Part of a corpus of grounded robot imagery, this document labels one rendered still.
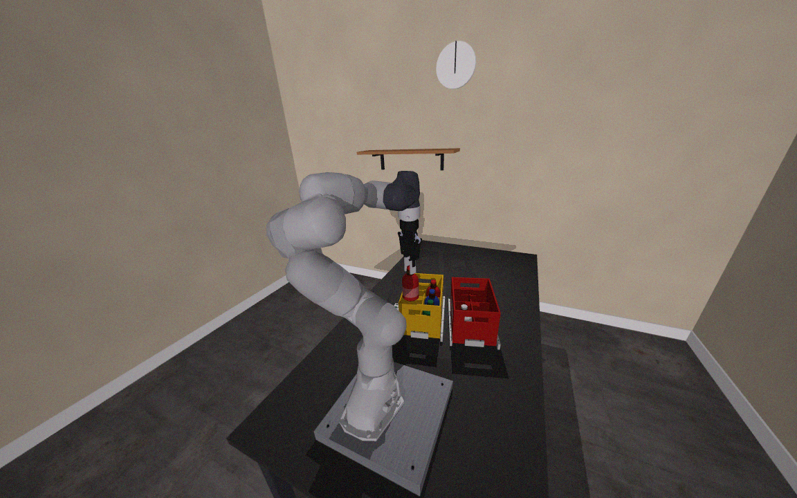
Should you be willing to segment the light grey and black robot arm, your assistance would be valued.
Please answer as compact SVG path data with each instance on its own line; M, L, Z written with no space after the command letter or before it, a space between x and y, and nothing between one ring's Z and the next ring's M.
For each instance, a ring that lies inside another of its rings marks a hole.
M301 203L276 212L266 235L287 258L286 279L311 302L344 316L363 332L357 344L358 370L340 419L344 432L363 441L377 441L404 400L394 373L392 345L401 341L407 319L341 265L323 255L322 247L344 239L345 214L363 205L398 211L402 221L416 221L420 212L419 177L401 171L392 183L363 184L351 174L308 174L300 184Z

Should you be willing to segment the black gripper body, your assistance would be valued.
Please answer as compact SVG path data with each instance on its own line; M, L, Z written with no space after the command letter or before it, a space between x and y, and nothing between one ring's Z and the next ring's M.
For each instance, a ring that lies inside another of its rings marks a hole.
M410 242L415 241L415 234L418 236L417 229L419 229L419 219L416 219L416 221L401 220L402 234L406 233L407 235L410 235Z

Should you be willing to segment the blue bottle with light blue label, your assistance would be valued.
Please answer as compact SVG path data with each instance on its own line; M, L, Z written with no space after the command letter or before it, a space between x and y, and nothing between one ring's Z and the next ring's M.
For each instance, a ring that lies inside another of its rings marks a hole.
M439 306L439 298L434 296L434 289L430 289L429 296L425 297L425 305L428 305L429 299L432 299L435 306Z

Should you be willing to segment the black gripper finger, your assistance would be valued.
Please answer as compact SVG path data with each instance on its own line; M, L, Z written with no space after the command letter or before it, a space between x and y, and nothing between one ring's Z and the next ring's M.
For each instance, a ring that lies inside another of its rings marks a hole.
M407 272L407 266L410 266L410 249L409 245L407 244L407 234L402 234L402 231L398 231L398 237L399 241L401 241L401 254L404 256L405 272Z
M410 242L410 235L407 235L407 244L409 245L410 249L409 261L410 261L411 275L416 273L416 260L419 259L421 241L423 241L423 239L419 239L418 236L415 234L415 241Z

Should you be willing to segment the red crate with dividers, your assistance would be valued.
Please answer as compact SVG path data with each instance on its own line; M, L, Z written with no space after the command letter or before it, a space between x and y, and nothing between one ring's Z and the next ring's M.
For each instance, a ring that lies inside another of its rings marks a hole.
M461 283L479 284L479 288L461 287ZM465 344L465 338L469 338L496 346L501 313L491 281L452 277L451 289L452 343ZM462 304L468 310L461 310ZM465 316L472 316L472 322L464 321Z

